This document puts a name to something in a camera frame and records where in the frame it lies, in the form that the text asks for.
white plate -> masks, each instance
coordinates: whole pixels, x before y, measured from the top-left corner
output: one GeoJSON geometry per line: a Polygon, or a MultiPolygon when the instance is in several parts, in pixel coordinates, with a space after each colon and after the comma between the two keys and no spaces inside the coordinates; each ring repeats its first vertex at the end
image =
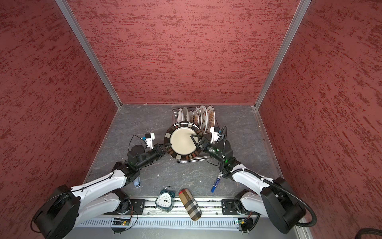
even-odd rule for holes
{"type": "Polygon", "coordinates": [[[194,124],[198,125],[199,124],[199,114],[197,113],[196,110],[193,110],[194,113],[194,124]]]}
{"type": "Polygon", "coordinates": [[[178,112],[178,122],[182,122],[184,120],[185,120],[185,118],[183,116],[183,110],[180,108],[179,112],[178,112]]]}
{"type": "Polygon", "coordinates": [[[188,109],[187,109],[187,107],[184,107],[184,108],[183,108],[183,115],[184,115],[184,117],[185,117],[184,120],[190,122],[190,116],[188,115],[188,109]]]}
{"type": "Polygon", "coordinates": [[[205,106],[200,106],[200,113],[202,114],[202,124],[200,129],[203,133],[207,131],[207,123],[208,123],[208,115],[207,115],[207,109],[205,106]]]}
{"type": "Polygon", "coordinates": [[[208,123],[207,123],[207,132],[211,133],[211,127],[215,126],[215,110],[213,106],[207,107],[208,123]]]}
{"type": "Polygon", "coordinates": [[[193,111],[189,111],[188,115],[190,116],[190,122],[194,123],[194,112],[193,111]]]}
{"type": "Polygon", "coordinates": [[[201,124],[202,124],[202,113],[200,112],[200,108],[199,107],[196,107],[195,108],[196,112],[197,112],[197,117],[199,119],[198,123],[196,124],[198,126],[198,128],[201,128],[201,124]]]}

patterned plate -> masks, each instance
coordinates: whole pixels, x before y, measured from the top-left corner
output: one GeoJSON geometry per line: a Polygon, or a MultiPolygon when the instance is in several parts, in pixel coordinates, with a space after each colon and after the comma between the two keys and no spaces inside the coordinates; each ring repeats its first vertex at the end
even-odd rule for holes
{"type": "MultiPolygon", "coordinates": [[[[165,138],[164,138],[164,143],[170,143],[171,142],[171,137],[173,136],[173,133],[176,130],[179,130],[180,128],[187,128],[187,131],[190,131],[189,129],[191,129],[193,131],[193,133],[195,133],[196,135],[199,135],[199,136],[203,135],[202,131],[195,124],[190,123],[190,122],[179,122],[179,123],[174,124],[173,126],[171,126],[167,130],[167,132],[165,134],[165,138]]],[[[190,160],[190,159],[195,158],[198,154],[200,154],[201,151],[202,150],[200,148],[196,148],[195,147],[195,150],[193,152],[191,152],[190,154],[178,154],[177,152],[174,151],[174,149],[171,146],[171,147],[168,148],[167,153],[171,157],[175,158],[176,160],[181,160],[182,161],[182,160],[190,160]]]]}

clock face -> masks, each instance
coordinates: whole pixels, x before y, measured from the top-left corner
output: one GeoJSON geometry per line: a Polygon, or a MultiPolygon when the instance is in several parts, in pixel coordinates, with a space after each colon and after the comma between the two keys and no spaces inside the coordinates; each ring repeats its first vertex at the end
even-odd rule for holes
{"type": "Polygon", "coordinates": [[[157,206],[162,208],[169,208],[172,205],[172,197],[168,192],[164,192],[155,201],[157,206]]]}

plate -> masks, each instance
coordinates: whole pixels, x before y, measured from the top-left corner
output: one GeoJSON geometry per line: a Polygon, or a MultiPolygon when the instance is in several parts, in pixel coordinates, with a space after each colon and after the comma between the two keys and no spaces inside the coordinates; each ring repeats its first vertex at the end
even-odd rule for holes
{"type": "Polygon", "coordinates": [[[207,109],[205,106],[200,106],[200,113],[202,114],[202,123],[200,126],[200,129],[203,133],[207,131],[207,123],[208,123],[208,115],[207,115],[207,109]]]}
{"type": "Polygon", "coordinates": [[[199,118],[199,122],[197,123],[197,126],[199,128],[201,128],[201,124],[202,124],[202,113],[200,112],[200,107],[196,107],[195,108],[196,112],[197,112],[197,117],[199,118]]]}
{"type": "Polygon", "coordinates": [[[189,112],[188,112],[188,115],[189,115],[189,117],[190,117],[189,122],[194,123],[194,112],[193,112],[193,111],[189,111],[189,112]]]}
{"type": "Polygon", "coordinates": [[[193,110],[194,113],[194,124],[199,125],[199,114],[197,113],[196,110],[193,110]]]}
{"type": "Polygon", "coordinates": [[[207,107],[208,123],[207,123],[207,132],[211,133],[211,127],[215,126],[215,109],[213,106],[207,107]]]}
{"type": "Polygon", "coordinates": [[[203,133],[195,124],[190,122],[179,122],[171,126],[163,140],[164,143],[171,143],[167,153],[181,161],[195,158],[202,150],[196,148],[191,135],[202,136],[203,133]]]}
{"type": "Polygon", "coordinates": [[[178,122],[184,121],[185,118],[183,117],[183,110],[180,108],[178,112],[178,122]]]}
{"type": "Polygon", "coordinates": [[[189,118],[189,115],[188,115],[188,109],[187,109],[187,107],[184,107],[183,108],[183,115],[184,115],[184,121],[190,121],[190,118],[189,118]]]}

wall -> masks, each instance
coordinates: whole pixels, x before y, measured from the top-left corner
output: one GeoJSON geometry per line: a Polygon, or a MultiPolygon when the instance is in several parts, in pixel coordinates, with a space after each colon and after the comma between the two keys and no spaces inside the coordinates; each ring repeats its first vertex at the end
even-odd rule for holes
{"type": "Polygon", "coordinates": [[[299,0],[68,0],[123,103],[253,104],[299,0]]]}
{"type": "Polygon", "coordinates": [[[381,9],[313,0],[260,107],[315,238],[382,229],[381,9]]]}
{"type": "Polygon", "coordinates": [[[0,3],[0,238],[81,184],[117,110],[54,0],[0,3]]]}

